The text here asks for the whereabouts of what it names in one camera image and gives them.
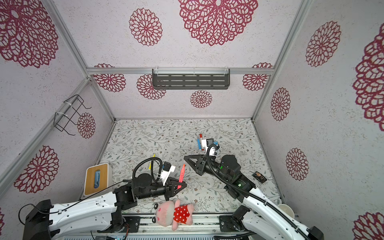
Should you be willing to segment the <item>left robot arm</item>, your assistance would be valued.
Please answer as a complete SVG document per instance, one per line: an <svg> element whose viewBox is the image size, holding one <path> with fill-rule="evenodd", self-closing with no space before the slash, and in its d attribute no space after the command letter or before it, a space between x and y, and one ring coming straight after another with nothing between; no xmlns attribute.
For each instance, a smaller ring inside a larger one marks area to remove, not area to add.
<svg viewBox="0 0 384 240"><path fill-rule="evenodd" d="M139 199L164 196L174 197L187 184L169 177L166 183L154 183L151 177L123 180L122 186L100 196L89 196L81 201L52 204L39 202L26 216L24 240L54 240L68 234L82 232L115 233L128 226L123 211L138 205Z"/></svg>

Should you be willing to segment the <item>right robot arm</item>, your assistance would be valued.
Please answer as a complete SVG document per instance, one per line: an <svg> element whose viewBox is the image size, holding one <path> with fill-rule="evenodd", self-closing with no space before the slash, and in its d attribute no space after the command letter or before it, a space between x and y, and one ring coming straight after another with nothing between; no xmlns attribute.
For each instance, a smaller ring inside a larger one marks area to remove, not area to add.
<svg viewBox="0 0 384 240"><path fill-rule="evenodd" d="M282 211L269 200L242 172L234 155L225 155L217 163L219 146L210 145L204 155L185 156L184 160L200 176L207 173L225 185L227 193L241 202L232 214L231 222L239 230L246 230L266 240L323 240L317 227L308 228Z"/></svg>

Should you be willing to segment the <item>white red-tip marker pen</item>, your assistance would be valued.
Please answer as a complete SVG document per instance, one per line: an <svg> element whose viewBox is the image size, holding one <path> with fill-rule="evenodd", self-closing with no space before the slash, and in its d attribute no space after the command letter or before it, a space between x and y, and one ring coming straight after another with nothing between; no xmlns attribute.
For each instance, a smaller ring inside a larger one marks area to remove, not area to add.
<svg viewBox="0 0 384 240"><path fill-rule="evenodd" d="M203 140L201 141L201 146L202 146L202 151L204 151L205 148L204 148Z"/></svg>

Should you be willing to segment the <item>pink highlighter pen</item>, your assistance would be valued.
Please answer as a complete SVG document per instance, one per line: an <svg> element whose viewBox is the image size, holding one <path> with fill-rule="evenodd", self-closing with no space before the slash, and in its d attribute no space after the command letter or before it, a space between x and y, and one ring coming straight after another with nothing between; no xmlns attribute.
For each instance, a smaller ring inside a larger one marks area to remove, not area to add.
<svg viewBox="0 0 384 240"><path fill-rule="evenodd" d="M186 170L186 165L183 164L180 172L179 183L182 183L184 180L185 170Z"/></svg>

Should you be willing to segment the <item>blue highlighter pen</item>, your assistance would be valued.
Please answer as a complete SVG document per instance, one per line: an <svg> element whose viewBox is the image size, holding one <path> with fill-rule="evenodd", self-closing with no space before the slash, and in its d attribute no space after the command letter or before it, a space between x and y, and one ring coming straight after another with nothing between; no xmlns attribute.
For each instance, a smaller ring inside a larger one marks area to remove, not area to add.
<svg viewBox="0 0 384 240"><path fill-rule="evenodd" d="M199 150L202 150L202 146L201 146L200 138L197 139L197 143L198 143L198 148L199 148Z"/></svg>

